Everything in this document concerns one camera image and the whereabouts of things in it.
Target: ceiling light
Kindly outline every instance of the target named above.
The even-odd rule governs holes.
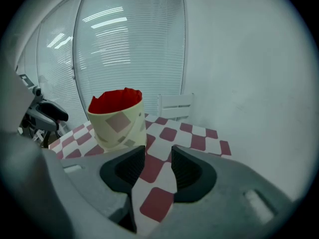
[[[65,34],[60,33],[56,38],[53,39],[53,41],[47,46],[48,48],[52,47],[57,41],[59,41]]]
[[[105,26],[105,25],[109,25],[109,24],[113,24],[113,23],[117,23],[117,22],[122,22],[122,21],[127,21],[128,19],[126,17],[122,17],[122,18],[115,18],[115,19],[111,19],[111,20],[107,20],[101,23],[98,23],[96,25],[91,26],[91,28],[98,28],[100,26]]]
[[[93,14],[91,16],[88,16],[88,17],[84,18],[83,21],[84,22],[88,22],[88,21],[93,20],[95,18],[104,16],[104,15],[107,15],[107,14],[119,12],[119,11],[123,11],[123,8],[122,7],[116,7],[116,8],[113,8],[113,9],[104,10],[104,11],[101,11],[99,13],[96,13],[96,14]]]

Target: black gripper pad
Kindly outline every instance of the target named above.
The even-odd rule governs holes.
[[[171,148],[171,168],[176,178],[175,203],[191,203],[204,197],[215,185],[215,169],[177,146]]]
[[[144,161],[145,146],[139,146],[103,164],[100,176],[110,189],[131,197],[131,190],[144,169]]]

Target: white chair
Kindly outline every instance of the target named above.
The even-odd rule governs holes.
[[[165,119],[188,117],[194,94],[159,95],[158,116]]]

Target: red and white checkered tablecloth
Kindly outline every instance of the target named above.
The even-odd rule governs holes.
[[[172,209],[177,191],[171,169],[171,147],[180,145],[218,156],[231,156],[227,141],[217,131],[145,114],[147,145],[145,167],[132,189],[137,233],[148,235]],[[49,146],[59,159],[104,153],[88,121]]]

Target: glass wall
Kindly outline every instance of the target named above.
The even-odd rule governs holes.
[[[87,108],[92,96],[129,87],[157,114],[158,94],[179,95],[184,66],[183,0],[82,0],[74,65]]]
[[[93,96],[124,87],[141,90],[156,115],[158,94],[181,92],[184,44],[183,0],[65,0],[33,33],[17,73],[68,112],[72,130]]]

